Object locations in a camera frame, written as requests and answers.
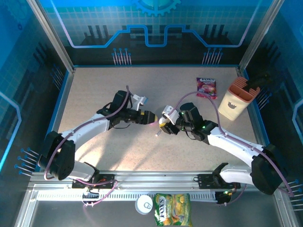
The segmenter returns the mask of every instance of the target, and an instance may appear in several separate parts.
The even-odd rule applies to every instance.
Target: beige tabletop
[[[174,106],[186,93],[196,91],[196,77],[217,82],[216,106],[228,86],[236,79],[235,68],[149,67],[149,68],[77,68],[68,96],[59,132],[78,126],[98,109],[111,102],[118,90],[130,91],[149,101],[142,110],[160,116],[166,105]],[[217,122],[209,100],[195,95],[193,102],[206,120]],[[245,110],[235,121],[220,115],[222,126],[245,140],[256,142],[249,115]],[[76,160],[88,162],[100,170],[214,170],[222,162],[242,164],[228,152],[203,142],[190,140],[185,133],[162,133],[158,125],[132,124],[127,129],[111,129],[80,147]]]

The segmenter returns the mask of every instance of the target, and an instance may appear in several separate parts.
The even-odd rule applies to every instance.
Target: snack bag
[[[209,78],[197,78],[197,91],[208,94],[212,99],[217,98],[217,88],[215,79]]]
[[[190,197],[189,194],[156,194],[155,219],[158,226],[190,226]]]

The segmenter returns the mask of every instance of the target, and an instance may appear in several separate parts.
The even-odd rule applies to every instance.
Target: blue printed backdrop
[[[290,175],[303,176],[303,2],[285,1],[247,67],[251,78],[269,72],[257,104],[271,143],[286,157]]]
[[[0,0],[1,226],[14,226],[65,68],[26,0]]]
[[[41,3],[77,65],[238,64],[271,1]]]

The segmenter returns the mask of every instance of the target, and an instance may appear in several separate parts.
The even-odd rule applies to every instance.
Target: green chip bag
[[[155,219],[158,226],[190,226],[193,224],[190,218],[189,194],[156,194]]]

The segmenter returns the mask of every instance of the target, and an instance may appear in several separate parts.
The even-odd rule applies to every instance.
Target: pink candy package
[[[197,78],[197,91],[208,94],[212,99],[217,98],[217,88],[215,79]],[[205,97],[202,94],[197,94],[199,97]]]

